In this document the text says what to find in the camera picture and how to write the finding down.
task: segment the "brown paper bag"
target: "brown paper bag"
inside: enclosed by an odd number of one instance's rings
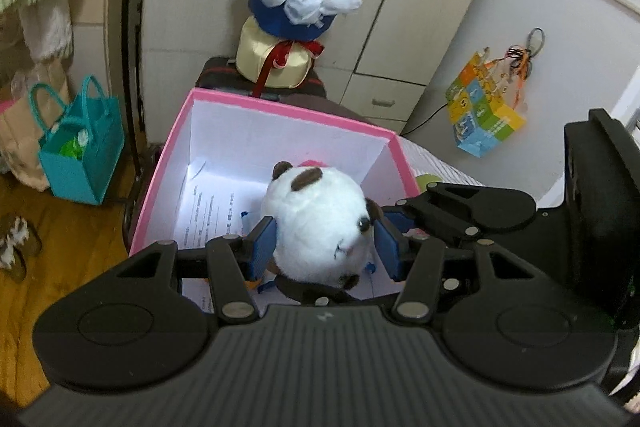
[[[48,64],[37,64],[36,76],[40,82],[50,84],[65,104],[69,103],[69,89],[65,71],[56,58]],[[0,102],[11,99],[11,86],[0,89]],[[44,123],[51,127],[62,114],[62,108],[43,89],[38,90],[36,101]],[[11,172],[20,182],[36,190],[46,190],[49,182],[38,160],[42,129],[31,115],[29,97],[24,96],[0,113],[0,153]]]

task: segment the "blue round container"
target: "blue round container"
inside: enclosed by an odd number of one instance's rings
[[[292,24],[287,14],[284,13],[284,4],[273,8],[267,8],[261,0],[249,0],[249,10],[254,14],[255,20],[262,31],[279,39],[292,41],[314,41],[329,29],[335,19],[335,15],[322,17],[322,27],[315,24],[309,26]]]

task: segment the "panda ear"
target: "panda ear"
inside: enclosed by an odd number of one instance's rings
[[[298,192],[309,185],[316,183],[322,178],[322,169],[319,167],[313,167],[306,171],[300,172],[291,182],[291,190]]]
[[[369,198],[364,198],[367,204],[367,214],[369,214],[369,220],[373,223],[377,219],[380,219],[384,216],[382,212],[382,208],[375,201],[370,200]]]
[[[282,176],[289,169],[293,168],[289,162],[278,162],[276,166],[273,168],[273,174],[271,175],[271,180],[277,180],[280,176]]]

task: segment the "cream round gift box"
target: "cream round gift box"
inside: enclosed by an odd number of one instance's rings
[[[260,29],[253,16],[249,17],[240,33],[240,44],[236,55],[236,68],[245,78],[257,82],[258,75],[267,55],[280,42]],[[272,68],[267,77],[267,87],[296,87],[305,80],[311,68],[311,55],[299,44],[293,44],[287,65],[280,69]]]

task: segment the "ribbed gray surface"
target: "ribbed gray surface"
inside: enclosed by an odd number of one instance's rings
[[[224,329],[169,382],[113,397],[55,387],[20,417],[28,427],[618,427],[628,419],[595,387],[526,396],[473,380],[427,331],[394,327],[376,308],[275,306],[255,325]]]

